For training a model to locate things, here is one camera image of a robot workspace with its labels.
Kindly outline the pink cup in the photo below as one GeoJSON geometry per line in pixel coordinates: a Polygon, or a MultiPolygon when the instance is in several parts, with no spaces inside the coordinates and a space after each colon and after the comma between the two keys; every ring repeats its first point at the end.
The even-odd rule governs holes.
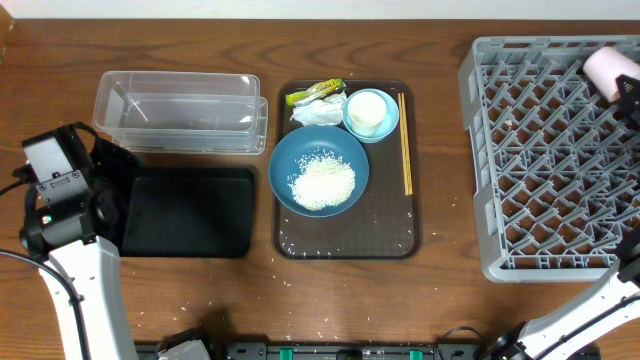
{"type": "Polygon", "coordinates": [[[609,102],[620,98],[616,83],[620,75],[639,79],[639,64],[612,47],[594,52],[584,63],[583,71],[609,102]]]}

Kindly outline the light blue saucer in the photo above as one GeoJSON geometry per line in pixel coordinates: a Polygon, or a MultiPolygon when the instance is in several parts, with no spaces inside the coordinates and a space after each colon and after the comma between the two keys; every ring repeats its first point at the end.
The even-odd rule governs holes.
{"type": "Polygon", "coordinates": [[[354,92],[353,94],[349,95],[347,97],[346,103],[343,106],[343,124],[346,127],[346,129],[352,134],[354,135],[357,139],[359,139],[361,142],[363,143],[376,143],[379,142],[381,140],[383,140],[384,138],[386,138],[388,135],[390,135],[396,128],[397,124],[399,122],[399,107],[396,103],[396,101],[386,92],[379,90],[379,89],[373,89],[373,88],[365,88],[362,90],[358,90],[356,92],[354,92]],[[351,127],[351,120],[349,118],[348,112],[347,112],[347,107],[349,104],[349,100],[351,99],[351,97],[354,94],[357,94],[359,92],[364,92],[364,91],[370,91],[370,92],[374,92],[377,93],[378,95],[380,95],[385,103],[386,103],[386,107],[387,107],[387,112],[386,115],[377,131],[377,133],[373,136],[373,137],[362,137],[359,136],[358,134],[356,134],[352,127],[351,127]]]}

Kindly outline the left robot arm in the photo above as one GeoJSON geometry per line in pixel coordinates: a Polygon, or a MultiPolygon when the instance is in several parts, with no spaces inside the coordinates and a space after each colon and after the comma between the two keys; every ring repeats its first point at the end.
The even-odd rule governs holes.
{"type": "Polygon", "coordinates": [[[20,240],[50,293],[66,358],[135,359],[119,249],[141,164],[100,136],[86,148],[80,131],[96,134],[76,122],[23,141],[20,240]]]}

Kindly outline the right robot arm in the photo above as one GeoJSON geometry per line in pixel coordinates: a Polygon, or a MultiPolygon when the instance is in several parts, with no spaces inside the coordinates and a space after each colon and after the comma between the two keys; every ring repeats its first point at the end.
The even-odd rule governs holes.
{"type": "Polygon", "coordinates": [[[479,103],[468,129],[485,276],[588,285],[483,355],[566,359],[639,315],[638,134],[567,71],[494,70],[479,103]]]}

